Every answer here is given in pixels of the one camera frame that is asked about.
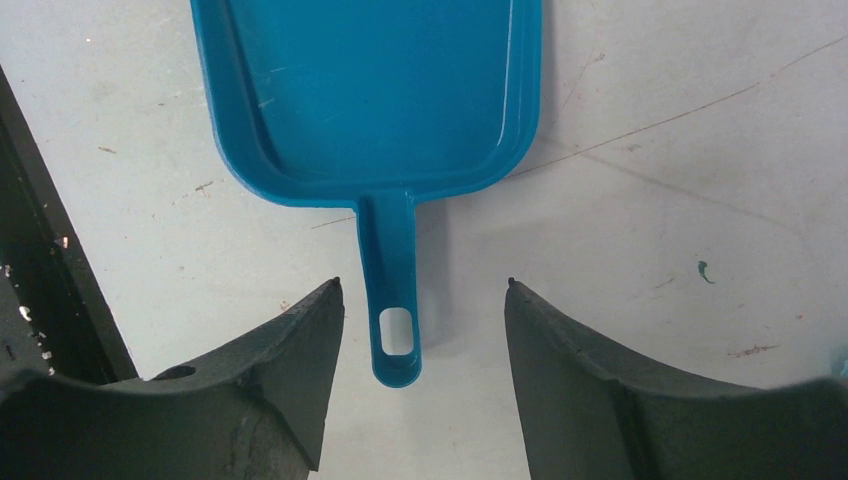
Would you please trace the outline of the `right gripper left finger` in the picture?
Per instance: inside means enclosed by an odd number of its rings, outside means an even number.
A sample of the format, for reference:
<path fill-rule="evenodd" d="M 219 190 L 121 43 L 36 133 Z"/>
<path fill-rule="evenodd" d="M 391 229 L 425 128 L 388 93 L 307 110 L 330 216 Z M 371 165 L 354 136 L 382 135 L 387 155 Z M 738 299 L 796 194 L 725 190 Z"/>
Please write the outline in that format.
<path fill-rule="evenodd" d="M 319 467 L 344 324 L 339 279 L 156 377 L 1 372 L 5 479 L 304 479 Z"/>

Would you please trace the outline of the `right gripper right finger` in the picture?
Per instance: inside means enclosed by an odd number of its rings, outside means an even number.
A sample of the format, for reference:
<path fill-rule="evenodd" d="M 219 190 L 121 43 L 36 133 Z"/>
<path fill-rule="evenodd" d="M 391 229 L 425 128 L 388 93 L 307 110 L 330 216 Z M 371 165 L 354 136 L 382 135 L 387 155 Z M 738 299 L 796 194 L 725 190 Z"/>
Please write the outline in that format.
<path fill-rule="evenodd" d="M 535 479 L 843 479 L 847 382 L 757 389 L 653 360 L 517 280 L 505 297 Z"/>

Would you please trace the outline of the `blue dustpan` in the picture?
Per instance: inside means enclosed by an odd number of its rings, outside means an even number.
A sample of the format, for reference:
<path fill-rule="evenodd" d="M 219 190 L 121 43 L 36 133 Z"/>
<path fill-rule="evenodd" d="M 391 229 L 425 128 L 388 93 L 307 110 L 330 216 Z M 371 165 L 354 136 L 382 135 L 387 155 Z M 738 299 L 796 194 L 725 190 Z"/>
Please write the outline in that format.
<path fill-rule="evenodd" d="M 216 147 L 279 205 L 357 218 L 372 371 L 422 369 L 418 205 L 487 188 L 541 107 L 540 1 L 194 1 Z"/>

